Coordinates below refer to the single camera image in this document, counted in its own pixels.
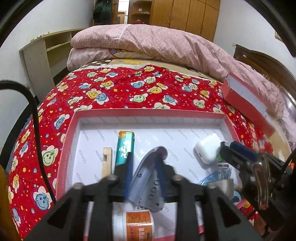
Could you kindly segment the blue translucent correction tape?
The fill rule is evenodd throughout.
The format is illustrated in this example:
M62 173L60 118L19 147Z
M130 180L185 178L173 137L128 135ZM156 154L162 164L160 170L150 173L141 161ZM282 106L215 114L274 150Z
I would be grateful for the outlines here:
M203 178L198 182L198 185L206 186L208 183L218 182L222 180L230 179L231 177L231 169L229 167L219 168L217 171L211 173L210 175Z

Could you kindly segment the light wooden stand piece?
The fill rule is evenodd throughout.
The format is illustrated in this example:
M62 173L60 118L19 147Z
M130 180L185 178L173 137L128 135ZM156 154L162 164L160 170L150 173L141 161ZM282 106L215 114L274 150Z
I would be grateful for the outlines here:
M112 148L103 148L103 162L101 170L101 178L109 176L112 172Z

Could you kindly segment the grey metal block with holes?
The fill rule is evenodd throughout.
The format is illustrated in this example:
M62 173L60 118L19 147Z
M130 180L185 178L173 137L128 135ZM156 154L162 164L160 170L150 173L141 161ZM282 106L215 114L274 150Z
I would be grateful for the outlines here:
M150 150L138 165L130 184L128 200L137 209L148 209L152 213L163 209L165 200L162 194L165 177L160 164L168 156L165 147Z

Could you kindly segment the teal cartoon lighter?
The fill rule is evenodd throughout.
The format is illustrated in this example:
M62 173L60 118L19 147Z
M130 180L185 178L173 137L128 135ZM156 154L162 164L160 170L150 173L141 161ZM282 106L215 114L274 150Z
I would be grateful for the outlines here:
M115 165L126 163L129 153L134 151L134 132L120 131L118 133L118 141L116 147Z

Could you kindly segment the white USB charger cube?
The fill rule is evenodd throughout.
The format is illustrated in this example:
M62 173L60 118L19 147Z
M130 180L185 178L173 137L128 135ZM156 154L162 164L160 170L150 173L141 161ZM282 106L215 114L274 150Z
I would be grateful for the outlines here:
M217 182L208 183L210 189L219 188L229 199L234 196L234 182L233 179L226 179Z

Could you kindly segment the white earbuds case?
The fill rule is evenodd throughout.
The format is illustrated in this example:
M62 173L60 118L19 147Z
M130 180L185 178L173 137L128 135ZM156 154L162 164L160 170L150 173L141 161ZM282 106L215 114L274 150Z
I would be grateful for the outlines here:
M219 136L216 133L212 133L196 143L195 151L204 164L210 165L215 162L221 142L222 140Z

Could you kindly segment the white orange pill bottle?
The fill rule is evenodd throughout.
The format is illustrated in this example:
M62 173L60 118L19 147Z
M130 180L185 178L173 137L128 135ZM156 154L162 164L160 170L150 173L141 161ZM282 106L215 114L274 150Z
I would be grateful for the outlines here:
M115 212L112 228L113 240L154 240L154 219L149 210Z

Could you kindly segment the red box lid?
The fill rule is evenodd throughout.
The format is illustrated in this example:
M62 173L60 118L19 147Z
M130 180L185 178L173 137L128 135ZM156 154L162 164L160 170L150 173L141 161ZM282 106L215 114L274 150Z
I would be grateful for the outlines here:
M228 73L224 79L222 94L231 106L260 127L268 138L275 133L266 105L246 83L233 73Z

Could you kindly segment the red cardboard box tray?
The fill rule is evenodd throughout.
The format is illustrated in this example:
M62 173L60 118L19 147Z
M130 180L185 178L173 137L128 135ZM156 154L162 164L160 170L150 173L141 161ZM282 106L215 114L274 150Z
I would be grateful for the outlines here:
M204 166L195 152L198 141L211 134L228 143L238 140L224 114L161 109L98 109L74 113L63 139L55 186L60 199L75 183L89 185L102 178L103 149L116 150L120 131L135 134L134 167L151 149L164 146L166 163L177 174L198 183L216 170Z

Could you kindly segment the dark wooden headboard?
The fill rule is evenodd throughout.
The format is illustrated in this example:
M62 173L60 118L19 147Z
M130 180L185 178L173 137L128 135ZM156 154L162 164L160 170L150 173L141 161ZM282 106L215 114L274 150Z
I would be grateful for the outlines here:
M295 99L295 76L280 61L238 44L235 45L233 57L251 66L277 87L282 86Z

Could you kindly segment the brown wooden wardrobe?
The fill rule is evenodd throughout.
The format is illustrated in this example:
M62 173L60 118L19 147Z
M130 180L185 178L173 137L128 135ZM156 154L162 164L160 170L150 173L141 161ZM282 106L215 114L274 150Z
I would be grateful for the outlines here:
M127 22L182 30L213 41L219 8L220 0L130 1Z

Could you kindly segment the beige open shelf unit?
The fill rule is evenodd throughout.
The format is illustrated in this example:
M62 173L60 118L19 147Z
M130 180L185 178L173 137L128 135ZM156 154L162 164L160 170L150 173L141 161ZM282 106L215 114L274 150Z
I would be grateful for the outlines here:
M83 29L47 33L19 50L30 84L39 101L56 86L54 78L67 68L72 38Z

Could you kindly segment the pink folded quilt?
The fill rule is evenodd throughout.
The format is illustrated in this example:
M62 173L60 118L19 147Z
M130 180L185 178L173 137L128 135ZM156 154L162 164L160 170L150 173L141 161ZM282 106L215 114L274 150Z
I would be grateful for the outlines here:
M151 25L100 25L81 30L71 39L67 67L74 70L95 59L98 51L118 49L174 63L218 80L233 73L262 98L267 112L281 119L287 111L280 90L249 65L235 60L218 45L201 36Z

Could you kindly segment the dark hanging clothes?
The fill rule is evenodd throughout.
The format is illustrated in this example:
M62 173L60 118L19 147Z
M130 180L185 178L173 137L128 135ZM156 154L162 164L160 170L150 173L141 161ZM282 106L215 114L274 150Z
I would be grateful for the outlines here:
M109 25L112 23L112 1L111 0L98 0L96 1L93 20L99 25Z

